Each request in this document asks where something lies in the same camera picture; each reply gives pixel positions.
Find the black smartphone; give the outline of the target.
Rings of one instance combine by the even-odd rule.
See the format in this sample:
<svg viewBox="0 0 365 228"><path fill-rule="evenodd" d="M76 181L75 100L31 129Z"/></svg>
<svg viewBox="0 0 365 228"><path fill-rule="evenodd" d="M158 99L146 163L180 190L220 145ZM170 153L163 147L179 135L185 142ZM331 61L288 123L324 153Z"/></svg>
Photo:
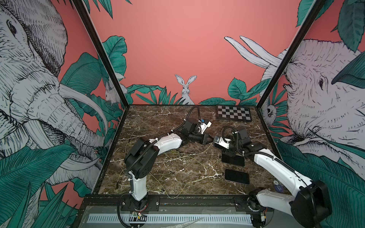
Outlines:
<svg viewBox="0 0 365 228"><path fill-rule="evenodd" d="M235 170L231 170L231 169L226 169L224 177L227 181L232 181L232 182L241 183L241 184L245 184L245 185L250 184L250 176L248 173L235 171Z"/></svg>
<svg viewBox="0 0 365 228"><path fill-rule="evenodd" d="M236 165L236 166L240 166L240 167L245 166L245 158L243 156L236 155L234 157L231 157L231 156L222 154L221 161L223 163L232 164L232 165Z"/></svg>

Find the green wired earphones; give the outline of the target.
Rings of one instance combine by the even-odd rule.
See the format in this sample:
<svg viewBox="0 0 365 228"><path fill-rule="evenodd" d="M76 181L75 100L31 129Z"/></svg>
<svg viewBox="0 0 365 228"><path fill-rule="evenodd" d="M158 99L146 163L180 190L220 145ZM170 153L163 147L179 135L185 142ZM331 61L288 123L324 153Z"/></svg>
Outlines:
<svg viewBox="0 0 365 228"><path fill-rule="evenodd" d="M176 198L183 194L220 194L224 174L218 160L203 162L193 157L159 161L147 174L147 191Z"/></svg>

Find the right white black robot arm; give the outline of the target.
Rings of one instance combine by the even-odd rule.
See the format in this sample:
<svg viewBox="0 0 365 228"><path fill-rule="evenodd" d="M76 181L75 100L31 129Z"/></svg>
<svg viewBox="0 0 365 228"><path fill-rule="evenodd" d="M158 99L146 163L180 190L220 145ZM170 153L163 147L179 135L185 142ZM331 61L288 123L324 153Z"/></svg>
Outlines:
<svg viewBox="0 0 365 228"><path fill-rule="evenodd" d="M332 205L327 185L291 168L274 155L264 144L252 141L246 129L231 128L232 137L214 137L214 144L223 150L241 154L245 159L258 164L291 193L272 192L257 188L249 193L248 205L258 212L272 208L291 215L304 228L319 228L320 223L332 214Z"/></svg>

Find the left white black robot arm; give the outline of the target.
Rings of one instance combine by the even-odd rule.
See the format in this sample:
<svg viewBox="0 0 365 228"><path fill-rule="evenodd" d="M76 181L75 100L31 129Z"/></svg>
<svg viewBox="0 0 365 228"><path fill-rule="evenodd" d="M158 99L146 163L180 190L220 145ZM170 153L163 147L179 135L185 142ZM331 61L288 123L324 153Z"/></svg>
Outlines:
<svg viewBox="0 0 365 228"><path fill-rule="evenodd" d="M139 208L147 201L147 175L152 170L159 155L178 149L188 143L202 145L213 142L213 137L205 131L211 126L209 120L201 118L200 108L193 106L184 122L178 127L155 139L140 137L124 159L125 175L130 181L131 201Z"/></svg>

